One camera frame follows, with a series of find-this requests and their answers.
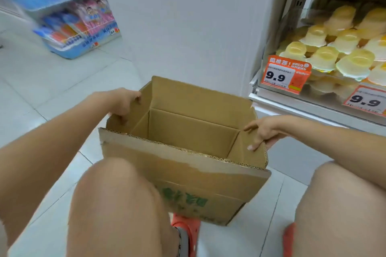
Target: leg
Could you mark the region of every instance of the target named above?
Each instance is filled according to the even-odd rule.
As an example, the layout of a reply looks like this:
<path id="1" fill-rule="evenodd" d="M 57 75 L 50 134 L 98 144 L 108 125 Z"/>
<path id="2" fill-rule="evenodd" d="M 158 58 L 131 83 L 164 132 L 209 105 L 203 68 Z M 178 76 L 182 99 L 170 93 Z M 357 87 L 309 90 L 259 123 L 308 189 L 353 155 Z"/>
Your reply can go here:
<path id="1" fill-rule="evenodd" d="M 155 187 L 123 159 L 82 176 L 71 202 L 68 257 L 175 257 L 178 232 Z"/>
<path id="2" fill-rule="evenodd" d="M 328 162 L 312 177 L 295 223 L 294 257 L 384 256 L 386 191 Z"/>

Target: hand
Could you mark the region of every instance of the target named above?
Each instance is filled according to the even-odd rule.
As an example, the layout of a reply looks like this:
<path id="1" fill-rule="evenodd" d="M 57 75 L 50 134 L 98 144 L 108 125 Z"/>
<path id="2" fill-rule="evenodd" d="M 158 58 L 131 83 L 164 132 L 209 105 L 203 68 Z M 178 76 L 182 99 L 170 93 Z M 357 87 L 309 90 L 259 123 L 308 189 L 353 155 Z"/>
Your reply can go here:
<path id="1" fill-rule="evenodd" d="M 113 98 L 113 105 L 110 113 L 117 114 L 119 116 L 127 115 L 130 111 L 130 104 L 134 100 L 141 100 L 141 92 L 133 90 L 127 90 L 123 87 L 107 92 L 109 96 Z"/>
<path id="2" fill-rule="evenodd" d="M 244 131 L 258 129 L 254 144 L 248 146 L 250 151 L 258 149 L 260 144 L 265 141 L 267 150 L 277 141 L 287 136 L 281 131 L 281 126 L 288 116 L 267 116 L 254 120 L 244 127 Z"/>

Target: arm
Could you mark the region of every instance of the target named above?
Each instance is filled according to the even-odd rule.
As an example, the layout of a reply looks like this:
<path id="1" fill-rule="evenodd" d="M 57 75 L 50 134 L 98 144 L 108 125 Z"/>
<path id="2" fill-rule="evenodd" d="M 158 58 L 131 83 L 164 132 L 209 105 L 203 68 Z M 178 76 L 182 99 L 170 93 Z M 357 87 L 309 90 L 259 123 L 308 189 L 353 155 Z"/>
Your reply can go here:
<path id="1" fill-rule="evenodd" d="M 91 131 L 109 113 L 125 115 L 139 92 L 97 92 L 0 149 L 0 219 L 8 245 L 24 230 L 44 196 Z"/>
<path id="2" fill-rule="evenodd" d="M 271 147 L 280 138 L 291 136 L 324 153 L 357 176 L 386 189 L 386 138 L 348 128 L 325 126 L 295 116 L 270 116 L 246 126 L 259 126 L 255 150 L 263 140 Z"/>

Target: price label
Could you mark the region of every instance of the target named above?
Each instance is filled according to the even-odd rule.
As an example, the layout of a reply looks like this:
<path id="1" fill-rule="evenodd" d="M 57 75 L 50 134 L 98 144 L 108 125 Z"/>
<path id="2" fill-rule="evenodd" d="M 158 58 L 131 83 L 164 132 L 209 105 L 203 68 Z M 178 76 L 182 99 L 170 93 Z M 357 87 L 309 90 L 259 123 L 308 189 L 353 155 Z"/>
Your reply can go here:
<path id="1" fill-rule="evenodd" d="M 299 94 L 311 74 L 309 63 L 271 55 L 263 76 L 263 84 Z"/>
<path id="2" fill-rule="evenodd" d="M 386 117 L 386 92 L 360 85 L 344 105 Z"/>

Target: white floor tile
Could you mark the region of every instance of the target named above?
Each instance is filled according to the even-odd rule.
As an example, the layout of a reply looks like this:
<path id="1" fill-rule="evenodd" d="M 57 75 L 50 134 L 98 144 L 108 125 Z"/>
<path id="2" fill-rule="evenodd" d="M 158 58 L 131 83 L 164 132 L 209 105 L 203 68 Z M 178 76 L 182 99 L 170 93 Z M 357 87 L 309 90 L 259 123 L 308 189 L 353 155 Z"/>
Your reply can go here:
<path id="1" fill-rule="evenodd" d="M 68 213 L 74 188 L 24 230 L 9 250 L 9 257 L 65 257 Z"/>
<path id="2" fill-rule="evenodd" d="M 118 37 L 111 42 L 100 46 L 98 49 L 110 54 L 112 57 L 133 61 L 132 49 L 129 45 L 124 44 L 122 37 Z"/>
<path id="3" fill-rule="evenodd" d="M 69 108 L 72 108 L 86 98 L 87 95 L 95 91 L 112 90 L 119 87 L 125 87 L 131 90 L 139 90 L 142 87 L 142 83 L 139 80 L 134 65 L 125 59 L 119 59 L 102 71 L 99 71 L 54 99 L 41 105 L 37 110 L 44 118 L 49 120 Z M 105 127 L 106 120 L 107 117 L 99 123 L 98 127 Z M 80 149 L 80 152 L 93 163 L 102 159 L 97 129 L 91 133 L 83 147 Z"/>
<path id="4" fill-rule="evenodd" d="M 197 256 L 259 256 L 284 177 L 272 170 L 261 191 L 227 227 L 201 223 Z"/>
<path id="5" fill-rule="evenodd" d="M 17 139 L 23 134 L 31 131 L 32 129 L 38 127 L 39 125 L 46 122 L 38 112 L 32 110 L 24 115 L 20 116 L 10 116 L 10 117 L 0 117 L 0 147 L 10 143 L 11 141 Z"/>
<path id="6" fill-rule="evenodd" d="M 34 216 L 32 217 L 30 223 L 33 223 L 51 205 L 53 205 L 61 196 L 63 196 L 66 191 L 74 186 L 89 167 L 91 167 L 91 163 L 78 152 L 63 175 L 59 178 L 59 180 L 57 180 L 51 190 L 47 193 L 46 197 L 43 199 Z"/>
<path id="7" fill-rule="evenodd" d="M 0 102 L 0 124 L 8 121 L 11 117 L 18 117 L 33 110 L 33 108 L 1 78 Z"/>
<path id="8" fill-rule="evenodd" d="M 0 34 L 0 75 L 37 107 L 117 59 L 103 51 L 91 51 L 66 60 L 8 31 Z"/>
<path id="9" fill-rule="evenodd" d="M 301 182 L 285 177 L 261 257 L 283 256 L 282 234 L 294 222 L 296 207 L 306 189 Z"/>

